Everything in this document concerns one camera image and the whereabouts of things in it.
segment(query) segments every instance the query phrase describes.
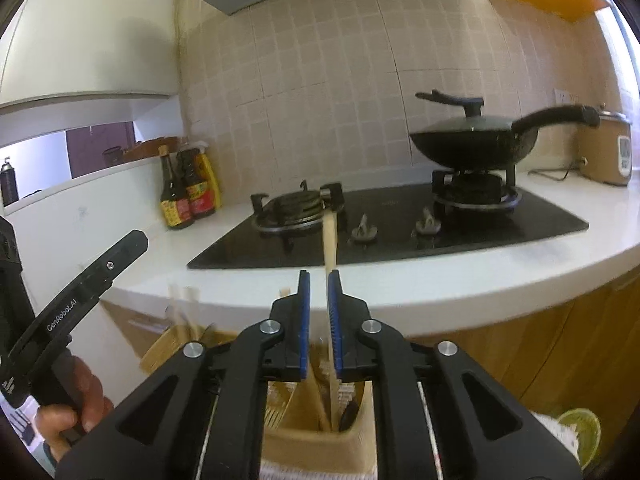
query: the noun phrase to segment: wok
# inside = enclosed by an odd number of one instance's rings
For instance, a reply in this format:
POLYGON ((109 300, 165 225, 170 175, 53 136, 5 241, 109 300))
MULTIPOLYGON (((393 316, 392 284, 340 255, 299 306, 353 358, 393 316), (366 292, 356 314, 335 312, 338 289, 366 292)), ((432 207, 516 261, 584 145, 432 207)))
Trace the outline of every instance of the wok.
POLYGON ((423 132, 410 134, 420 152, 433 162, 453 170, 503 170, 529 155, 543 126, 561 123, 588 124, 596 128, 595 108, 567 105, 544 108, 520 119, 483 116, 481 97, 456 97, 433 90, 418 92, 419 99, 462 106, 465 117, 439 121, 423 132))

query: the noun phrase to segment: green plastic basket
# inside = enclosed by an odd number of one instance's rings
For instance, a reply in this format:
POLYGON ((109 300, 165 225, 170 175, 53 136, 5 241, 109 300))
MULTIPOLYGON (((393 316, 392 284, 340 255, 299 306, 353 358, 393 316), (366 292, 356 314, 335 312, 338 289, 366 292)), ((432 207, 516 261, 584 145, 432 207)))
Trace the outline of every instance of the green plastic basket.
POLYGON ((564 412, 558 417, 558 422, 564 426, 575 425, 580 446, 578 448, 578 460, 580 467, 584 469, 596 456, 600 445, 600 421, 595 413, 586 408, 575 408, 564 412))

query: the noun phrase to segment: hand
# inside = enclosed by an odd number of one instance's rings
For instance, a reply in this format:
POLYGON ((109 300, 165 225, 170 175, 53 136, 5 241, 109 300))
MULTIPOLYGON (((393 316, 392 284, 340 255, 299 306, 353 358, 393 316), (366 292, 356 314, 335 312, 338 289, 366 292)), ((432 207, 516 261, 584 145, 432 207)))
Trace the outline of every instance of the hand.
MULTIPOLYGON (((113 403, 104 396, 102 383, 91 373, 82 359, 74 357, 74 381, 76 388, 82 394, 82 413, 80 421, 85 431, 91 431, 104 416, 113 409, 113 403)), ((70 430, 78 423, 78 414, 63 404, 41 406, 36 414, 36 428, 49 444, 53 457, 59 462, 69 451, 70 446, 62 431, 70 430)))

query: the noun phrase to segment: silver bolt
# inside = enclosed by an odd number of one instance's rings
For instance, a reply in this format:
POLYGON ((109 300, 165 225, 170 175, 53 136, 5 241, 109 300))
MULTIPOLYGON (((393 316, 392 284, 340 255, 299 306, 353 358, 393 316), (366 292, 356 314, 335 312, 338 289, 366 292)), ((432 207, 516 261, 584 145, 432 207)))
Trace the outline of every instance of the silver bolt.
POLYGON ((187 343, 182 349, 182 353, 191 359, 200 357, 203 352, 204 346, 194 341, 187 343))
POLYGON ((458 352, 458 346, 452 341, 440 341, 438 343, 438 352, 442 355, 452 356, 458 352))
POLYGON ((367 319, 366 321, 362 322, 362 329, 367 334, 377 334, 382 330, 382 325, 375 319, 367 319))
POLYGON ((275 334, 280 331, 280 324, 274 319, 267 319, 260 323, 260 332, 263 334, 275 334))

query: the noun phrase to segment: wok handle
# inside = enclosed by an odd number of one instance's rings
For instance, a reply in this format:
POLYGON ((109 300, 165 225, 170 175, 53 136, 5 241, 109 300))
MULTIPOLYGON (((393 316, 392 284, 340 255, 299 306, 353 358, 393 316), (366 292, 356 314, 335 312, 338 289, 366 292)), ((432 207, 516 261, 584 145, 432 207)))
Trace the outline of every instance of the wok handle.
POLYGON ((537 130, 542 126, 562 123, 580 123, 597 128, 600 126, 600 116, 595 108, 585 105, 544 108, 513 121, 511 123, 511 131, 521 134, 529 130, 537 130))
POLYGON ((443 94, 438 90, 432 90, 430 94, 417 92, 415 96, 418 99, 425 99, 443 105, 462 106, 465 109, 465 115, 467 117, 478 117, 481 113, 480 108, 484 106, 484 99, 481 97, 458 97, 443 94))

